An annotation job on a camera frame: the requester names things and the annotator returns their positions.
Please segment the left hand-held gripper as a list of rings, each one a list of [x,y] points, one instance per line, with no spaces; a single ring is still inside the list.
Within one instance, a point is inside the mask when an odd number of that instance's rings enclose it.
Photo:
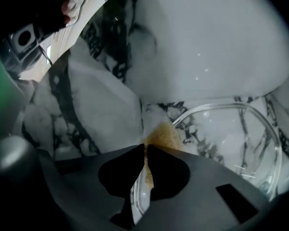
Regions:
[[[41,56],[52,65],[47,50],[41,44],[53,36],[40,26],[28,24],[6,36],[0,43],[0,61],[12,79],[33,68]]]

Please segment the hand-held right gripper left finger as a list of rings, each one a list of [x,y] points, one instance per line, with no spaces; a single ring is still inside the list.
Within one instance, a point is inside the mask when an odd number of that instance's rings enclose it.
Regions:
[[[55,162],[39,151],[45,182],[73,231],[129,231],[145,213],[143,144]]]

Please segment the white marble sink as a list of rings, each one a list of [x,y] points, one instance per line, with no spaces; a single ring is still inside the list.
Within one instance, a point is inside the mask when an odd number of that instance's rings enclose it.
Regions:
[[[268,0],[87,0],[51,60],[32,72],[21,133],[54,160],[143,143],[149,104],[245,103],[280,141],[275,196],[289,190],[289,137],[269,97],[289,77],[289,30]]]

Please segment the person's left hand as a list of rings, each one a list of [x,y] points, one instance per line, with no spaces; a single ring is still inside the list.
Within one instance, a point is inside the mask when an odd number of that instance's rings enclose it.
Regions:
[[[66,26],[74,19],[72,16],[73,11],[76,9],[77,4],[74,0],[65,0],[62,4],[61,11],[64,17],[63,24]]]

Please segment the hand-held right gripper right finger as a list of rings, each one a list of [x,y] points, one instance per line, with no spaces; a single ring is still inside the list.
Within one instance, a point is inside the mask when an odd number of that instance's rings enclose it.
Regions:
[[[149,145],[154,188],[134,231],[227,231],[259,214],[267,197],[214,160]]]

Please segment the beige loofah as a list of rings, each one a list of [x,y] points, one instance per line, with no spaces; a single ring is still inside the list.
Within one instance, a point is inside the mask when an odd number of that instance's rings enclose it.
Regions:
[[[148,166],[147,148],[148,145],[158,145],[168,147],[179,151],[184,150],[184,145],[180,135],[171,122],[160,123],[153,131],[143,139],[144,143],[144,167],[145,167],[145,183],[150,190],[154,188],[152,173]]]

